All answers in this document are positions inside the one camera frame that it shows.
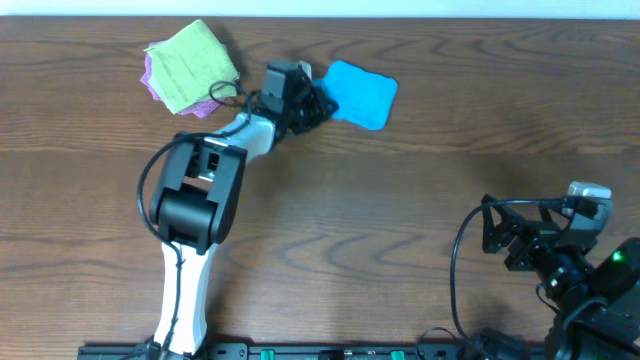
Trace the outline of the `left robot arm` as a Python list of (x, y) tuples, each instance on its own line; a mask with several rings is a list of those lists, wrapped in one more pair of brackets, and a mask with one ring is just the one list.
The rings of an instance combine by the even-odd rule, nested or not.
[(165, 163), (154, 194), (137, 205), (161, 242), (162, 310), (156, 331), (134, 357), (202, 354), (211, 265), (233, 225), (247, 164), (287, 134), (316, 128), (338, 108), (311, 75), (303, 61), (269, 63), (262, 89), (242, 94), (245, 101), (233, 121), (211, 133), (179, 133), (156, 153)]

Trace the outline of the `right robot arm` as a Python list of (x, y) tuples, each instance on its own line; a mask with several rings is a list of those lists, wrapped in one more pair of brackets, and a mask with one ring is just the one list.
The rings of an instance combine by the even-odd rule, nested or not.
[(555, 305), (546, 358), (638, 358), (638, 238), (625, 240), (597, 266), (586, 258), (606, 226), (611, 200), (539, 199), (537, 220), (513, 210), (510, 201), (485, 195), (481, 203), (484, 252), (506, 249), (506, 268), (536, 273)]

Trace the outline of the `blue microfiber cloth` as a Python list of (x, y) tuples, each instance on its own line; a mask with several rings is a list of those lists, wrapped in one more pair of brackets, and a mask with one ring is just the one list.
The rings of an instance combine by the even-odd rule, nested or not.
[(337, 103), (338, 109), (332, 114), (334, 119), (370, 131), (386, 126), (398, 91), (395, 79), (345, 61), (332, 63), (326, 75), (313, 83)]

